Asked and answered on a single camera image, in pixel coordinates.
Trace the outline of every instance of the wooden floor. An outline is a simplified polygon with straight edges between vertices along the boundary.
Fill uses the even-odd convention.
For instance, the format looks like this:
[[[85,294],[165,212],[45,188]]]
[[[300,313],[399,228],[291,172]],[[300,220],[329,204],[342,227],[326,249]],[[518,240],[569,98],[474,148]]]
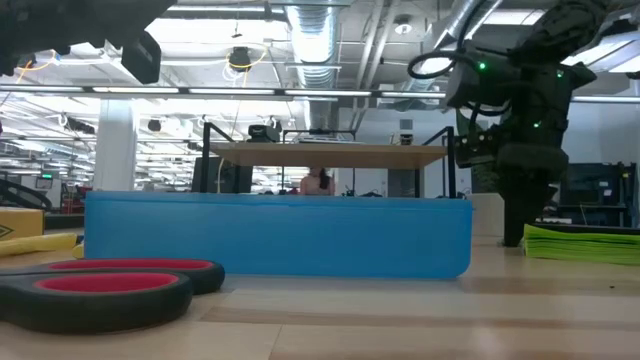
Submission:
[[[0,323],[0,359],[640,359],[640,267],[527,259],[496,242],[476,239],[457,281],[230,276],[153,329],[64,337]]]

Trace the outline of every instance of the green folder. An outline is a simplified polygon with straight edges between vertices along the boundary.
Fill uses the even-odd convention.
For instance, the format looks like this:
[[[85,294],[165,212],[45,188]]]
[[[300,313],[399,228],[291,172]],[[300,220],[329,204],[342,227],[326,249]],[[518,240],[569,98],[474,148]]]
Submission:
[[[640,235],[563,233],[525,225],[524,248],[533,258],[640,265]]]

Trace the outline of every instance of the blue container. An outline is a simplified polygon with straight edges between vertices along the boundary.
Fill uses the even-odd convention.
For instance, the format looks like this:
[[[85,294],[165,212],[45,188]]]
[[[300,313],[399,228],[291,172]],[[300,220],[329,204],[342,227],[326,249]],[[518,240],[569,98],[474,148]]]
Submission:
[[[91,192],[85,254],[197,258],[228,273],[455,278],[471,261],[471,203]]]

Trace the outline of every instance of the cardboard box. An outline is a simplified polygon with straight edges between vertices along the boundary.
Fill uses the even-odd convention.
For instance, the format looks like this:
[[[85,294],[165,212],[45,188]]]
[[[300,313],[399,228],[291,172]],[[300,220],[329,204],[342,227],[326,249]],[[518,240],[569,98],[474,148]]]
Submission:
[[[0,241],[43,234],[42,210],[0,207]]]

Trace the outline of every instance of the red and black ring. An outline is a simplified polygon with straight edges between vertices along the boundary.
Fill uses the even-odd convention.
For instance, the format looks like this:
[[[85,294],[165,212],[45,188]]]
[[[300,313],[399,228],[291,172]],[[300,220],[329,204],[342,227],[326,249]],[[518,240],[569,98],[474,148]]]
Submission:
[[[18,269],[1,275],[30,275],[76,272],[172,272],[187,276],[193,283],[195,295],[218,291],[225,279],[224,267],[207,260],[182,259],[96,259],[71,260],[26,269]]]
[[[39,274],[4,278],[0,318],[48,333],[94,334],[174,320],[191,303],[190,279],[179,273]]]

